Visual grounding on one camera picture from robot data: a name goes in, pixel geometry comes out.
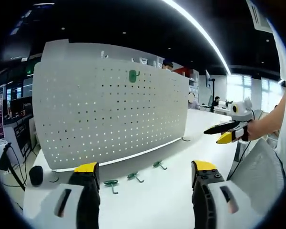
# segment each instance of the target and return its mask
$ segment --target floor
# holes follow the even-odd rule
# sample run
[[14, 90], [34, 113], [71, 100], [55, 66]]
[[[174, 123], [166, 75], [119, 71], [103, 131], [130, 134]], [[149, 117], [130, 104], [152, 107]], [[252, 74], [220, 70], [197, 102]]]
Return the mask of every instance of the floor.
[[[19, 167], [15, 168], [15, 172], [21, 181], [23, 181], [23, 179], [22, 179], [20, 172], [22, 172], [24, 179], [27, 177], [27, 182], [30, 179], [29, 178], [29, 171], [34, 164], [36, 155], [38, 155], [39, 150], [40, 150], [40, 146], [36, 146], [34, 148], [33, 152], [29, 153], [28, 158], [26, 160], [26, 163], [22, 164], [20, 167], [21, 170]], [[15, 178], [13, 177], [13, 175], [10, 172], [0, 170], [0, 179], [1, 179], [2, 183], [5, 184], [5, 185], [3, 185], [3, 187], [6, 190], [6, 192], [8, 193], [8, 195], [10, 196], [11, 202], [14, 205], [15, 209], [19, 213], [22, 214], [24, 191], [21, 189], [21, 187], [8, 187], [8, 186], [6, 186], [6, 185], [19, 186], [17, 181], [15, 180]]]

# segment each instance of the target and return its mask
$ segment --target green clip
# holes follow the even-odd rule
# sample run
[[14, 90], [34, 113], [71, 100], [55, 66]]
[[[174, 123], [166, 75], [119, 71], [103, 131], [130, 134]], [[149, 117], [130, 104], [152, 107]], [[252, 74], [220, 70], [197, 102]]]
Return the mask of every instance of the green clip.
[[114, 189], [113, 189], [114, 186], [118, 185], [118, 182], [119, 182], [118, 180], [107, 180], [107, 181], [104, 182], [104, 184], [106, 186], [111, 186], [113, 194], [118, 194], [118, 192], [115, 192]]
[[162, 161], [157, 161], [157, 162], [155, 162], [155, 163], [153, 164], [153, 167], [154, 167], [154, 168], [157, 168], [157, 167], [160, 166], [162, 169], [167, 170], [167, 168], [164, 168], [164, 167], [162, 166], [161, 162], [162, 162]]
[[127, 179], [131, 180], [131, 179], [136, 178], [140, 183], [143, 183], [144, 180], [139, 180], [139, 178], [137, 177], [137, 174], [138, 174], [138, 172], [131, 173], [127, 176]]
[[130, 70], [129, 71], [129, 81], [131, 83], [135, 83], [137, 81], [137, 76], [140, 75], [140, 71], [139, 73], [137, 74], [137, 71], [136, 70]]

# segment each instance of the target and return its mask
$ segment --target table surface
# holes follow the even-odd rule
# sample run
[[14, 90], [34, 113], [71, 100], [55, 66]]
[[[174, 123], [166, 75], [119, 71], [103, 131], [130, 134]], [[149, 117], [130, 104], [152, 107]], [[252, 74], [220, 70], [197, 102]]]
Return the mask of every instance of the table surface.
[[[236, 142], [218, 145], [219, 135], [204, 135], [203, 131], [229, 121], [231, 117], [188, 110], [184, 136], [192, 138], [190, 142], [179, 140], [147, 154], [118, 163], [100, 167], [100, 214], [101, 229], [193, 229], [194, 211], [192, 205], [191, 162], [203, 160], [217, 166], [226, 179], [236, 150]], [[167, 170], [153, 168], [153, 163], [163, 160]], [[28, 179], [24, 194], [23, 214], [34, 218], [40, 211], [42, 200], [60, 183], [67, 183], [72, 171], [60, 172], [59, 181], [51, 172], [42, 150], [38, 154], [34, 166], [43, 167], [44, 179], [40, 187], [33, 187]], [[139, 171], [137, 180], [127, 180], [127, 175]], [[103, 181], [118, 179], [119, 185], [114, 195], [110, 187]]]

